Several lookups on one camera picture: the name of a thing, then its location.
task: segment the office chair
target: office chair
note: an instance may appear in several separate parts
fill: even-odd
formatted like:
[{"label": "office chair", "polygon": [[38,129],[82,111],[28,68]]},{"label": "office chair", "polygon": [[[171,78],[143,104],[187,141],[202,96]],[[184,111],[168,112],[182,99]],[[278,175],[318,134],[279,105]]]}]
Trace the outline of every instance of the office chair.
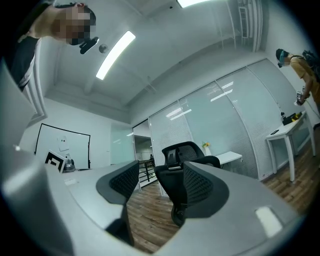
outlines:
[{"label": "office chair", "polygon": [[205,156],[192,141],[168,146],[162,150],[165,163],[154,168],[155,175],[173,203],[171,218],[177,226],[184,222],[188,207],[187,191],[184,185],[184,162],[190,161],[220,168],[215,156]]}]

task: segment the person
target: person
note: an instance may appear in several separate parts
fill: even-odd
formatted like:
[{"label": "person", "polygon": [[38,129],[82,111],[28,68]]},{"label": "person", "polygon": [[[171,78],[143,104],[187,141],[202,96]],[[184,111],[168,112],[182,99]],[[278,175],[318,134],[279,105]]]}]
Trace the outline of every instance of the person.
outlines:
[{"label": "person", "polygon": [[297,103],[299,105],[303,105],[311,93],[320,112],[320,84],[317,82],[316,75],[308,65],[304,56],[300,54],[292,54],[283,49],[277,49],[275,56],[279,67],[291,66],[299,78],[303,79],[305,82],[305,90]]},{"label": "person", "polygon": [[80,45],[90,38],[90,29],[96,24],[94,12],[84,3],[55,6],[53,3],[53,0],[40,1],[10,38],[4,60],[21,91],[32,75],[35,51],[41,38],[51,37],[72,46]]}]

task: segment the black frame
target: black frame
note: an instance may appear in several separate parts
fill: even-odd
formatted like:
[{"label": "black frame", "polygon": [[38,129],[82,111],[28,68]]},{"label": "black frame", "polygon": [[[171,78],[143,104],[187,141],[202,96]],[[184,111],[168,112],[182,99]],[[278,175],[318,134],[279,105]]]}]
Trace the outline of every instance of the black frame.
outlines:
[{"label": "black frame", "polygon": [[91,135],[90,135],[90,134],[80,133],[80,132],[76,132],[76,131],[72,131],[72,130],[61,129],[61,128],[58,128],[58,127],[55,127],[55,126],[52,126],[52,125],[48,125],[48,124],[45,124],[45,123],[41,123],[40,129],[39,129],[39,132],[38,132],[38,137],[36,138],[36,145],[35,145],[34,154],[37,153],[38,140],[39,140],[39,135],[40,135],[40,131],[41,131],[42,125],[43,125],[43,126],[48,126],[48,127],[51,127],[51,128],[55,128],[55,129],[58,129],[58,130],[66,131],[66,132],[69,132],[69,133],[74,133],[74,134],[80,134],[80,135],[89,136],[89,142],[88,142],[88,168],[90,169],[90,164],[91,164],[91,162],[90,162],[90,156],[89,156],[89,154],[90,154],[90,139],[91,139]]}]

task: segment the wooden floor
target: wooden floor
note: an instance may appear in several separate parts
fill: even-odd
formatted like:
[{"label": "wooden floor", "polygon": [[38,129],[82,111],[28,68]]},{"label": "wooden floor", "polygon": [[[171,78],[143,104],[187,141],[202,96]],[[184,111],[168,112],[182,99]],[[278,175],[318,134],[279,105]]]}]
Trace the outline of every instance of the wooden floor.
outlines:
[{"label": "wooden floor", "polygon": [[[295,162],[295,182],[290,182],[289,165],[263,183],[280,195],[300,214],[306,213],[320,183],[320,130],[315,133],[317,156],[312,156],[311,142],[301,150]],[[127,203],[135,247],[147,253],[156,252],[178,231],[171,219],[171,201],[162,197],[158,182],[133,194]]]}]

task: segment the mesh seat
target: mesh seat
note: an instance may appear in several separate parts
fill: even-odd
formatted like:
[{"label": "mesh seat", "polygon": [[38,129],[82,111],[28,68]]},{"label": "mesh seat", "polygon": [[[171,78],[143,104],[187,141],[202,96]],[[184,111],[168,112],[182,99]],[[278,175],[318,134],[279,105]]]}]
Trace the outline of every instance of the mesh seat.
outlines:
[{"label": "mesh seat", "polygon": [[205,156],[192,141],[168,146],[162,150],[162,153],[165,163],[155,167],[154,172],[173,203],[171,218],[180,227],[183,224],[188,203],[187,191],[184,186],[183,163],[186,161],[196,162],[220,168],[220,161],[215,156]]}]

